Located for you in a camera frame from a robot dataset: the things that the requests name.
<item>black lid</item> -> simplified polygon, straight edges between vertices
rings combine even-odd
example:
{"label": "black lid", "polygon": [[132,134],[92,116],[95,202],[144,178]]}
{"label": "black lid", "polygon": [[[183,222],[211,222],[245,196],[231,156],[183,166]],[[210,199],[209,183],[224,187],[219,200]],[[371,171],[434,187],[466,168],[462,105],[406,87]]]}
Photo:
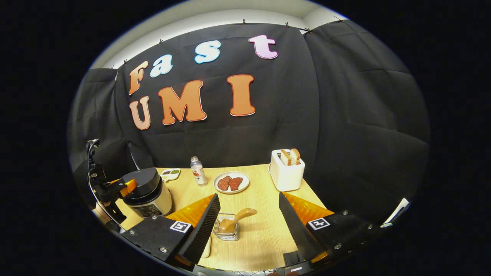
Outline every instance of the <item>black lid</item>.
{"label": "black lid", "polygon": [[129,198],[139,198],[151,193],[160,180],[159,173],[153,167],[130,172],[122,178],[124,182],[136,180],[136,188],[127,196]]}

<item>rice cooker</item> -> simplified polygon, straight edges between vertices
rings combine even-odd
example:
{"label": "rice cooker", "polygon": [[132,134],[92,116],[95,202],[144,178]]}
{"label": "rice cooker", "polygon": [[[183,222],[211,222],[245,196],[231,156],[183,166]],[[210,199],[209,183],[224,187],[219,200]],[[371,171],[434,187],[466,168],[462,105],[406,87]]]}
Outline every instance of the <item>rice cooker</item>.
{"label": "rice cooker", "polygon": [[154,214],[167,216],[171,213],[170,191],[155,168],[130,172],[122,178],[125,182],[136,180],[136,188],[123,199],[123,202],[140,217],[146,218]]}

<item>small tray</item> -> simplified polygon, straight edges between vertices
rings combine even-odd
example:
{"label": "small tray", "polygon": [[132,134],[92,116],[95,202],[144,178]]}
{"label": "small tray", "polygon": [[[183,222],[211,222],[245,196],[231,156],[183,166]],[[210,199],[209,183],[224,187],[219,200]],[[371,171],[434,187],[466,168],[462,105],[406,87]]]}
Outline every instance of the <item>small tray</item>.
{"label": "small tray", "polygon": [[181,173],[181,169],[170,168],[170,169],[166,169],[166,170],[162,171],[162,173],[160,174],[160,177],[162,178],[162,180],[167,182],[169,180],[176,179],[180,173]]}
{"label": "small tray", "polygon": [[224,240],[224,241],[236,241],[239,239],[239,224],[235,224],[234,232],[232,234],[221,234],[218,233],[218,227],[220,226],[220,222],[223,219],[229,219],[233,220],[235,218],[234,214],[229,214],[229,213],[219,213],[217,216],[217,219],[215,220],[215,225],[213,226],[213,233],[215,236],[217,236],[219,239]]}

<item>spatula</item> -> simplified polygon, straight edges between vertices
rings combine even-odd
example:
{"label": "spatula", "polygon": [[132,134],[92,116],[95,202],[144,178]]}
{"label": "spatula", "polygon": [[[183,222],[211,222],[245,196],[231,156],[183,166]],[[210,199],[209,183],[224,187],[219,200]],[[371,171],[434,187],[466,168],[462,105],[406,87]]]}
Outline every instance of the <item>spatula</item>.
{"label": "spatula", "polygon": [[220,234],[232,234],[234,232],[235,224],[243,219],[257,214],[257,211],[251,208],[242,209],[233,220],[223,219],[218,226],[218,233]]}

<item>blue letter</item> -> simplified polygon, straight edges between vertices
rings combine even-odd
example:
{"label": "blue letter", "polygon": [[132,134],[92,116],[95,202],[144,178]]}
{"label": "blue letter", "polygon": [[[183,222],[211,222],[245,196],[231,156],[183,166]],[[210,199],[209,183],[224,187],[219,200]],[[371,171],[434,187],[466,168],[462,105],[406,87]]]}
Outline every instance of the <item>blue letter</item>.
{"label": "blue letter", "polygon": [[221,44],[218,40],[207,41],[199,44],[196,46],[196,49],[194,49],[194,52],[198,54],[194,58],[194,61],[196,61],[198,64],[202,64],[204,62],[211,62],[217,59],[220,55],[220,50],[218,50],[220,46]]}
{"label": "blue letter", "polygon": [[160,74],[167,74],[172,69],[172,55],[163,55],[154,62],[154,68],[150,71],[150,76],[155,78]]}

